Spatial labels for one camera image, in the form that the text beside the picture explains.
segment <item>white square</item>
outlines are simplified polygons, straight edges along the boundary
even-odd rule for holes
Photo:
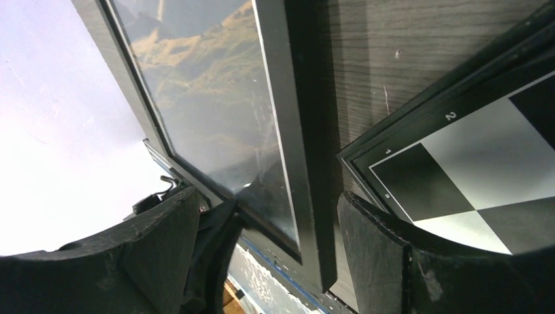
[[[453,242],[482,250],[511,254],[477,211],[419,220],[415,221],[414,225]]]
[[[555,196],[555,151],[507,98],[421,143],[475,209]]]

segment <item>printed number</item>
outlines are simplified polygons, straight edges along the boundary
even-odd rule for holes
[[[445,115],[445,119],[447,119],[447,121],[451,121],[451,120],[453,120],[453,119],[455,119],[455,118],[457,118],[457,114],[456,114],[456,113],[453,113],[453,112],[450,112],[449,114],[446,114],[446,115]]]

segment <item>white wall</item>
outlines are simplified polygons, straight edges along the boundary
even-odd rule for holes
[[[0,255],[53,251],[165,189],[70,0],[0,1]]]

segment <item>black and white checkered pattern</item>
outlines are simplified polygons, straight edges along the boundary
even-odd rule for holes
[[[370,166],[418,227],[489,251],[555,245],[555,77]]]

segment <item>gray wooden surface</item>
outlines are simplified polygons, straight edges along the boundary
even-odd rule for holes
[[[338,141],[345,147],[449,70],[531,14],[545,0],[328,0],[319,5],[321,36],[333,64]],[[363,195],[337,171],[344,190]],[[331,291],[357,309],[341,233]]]

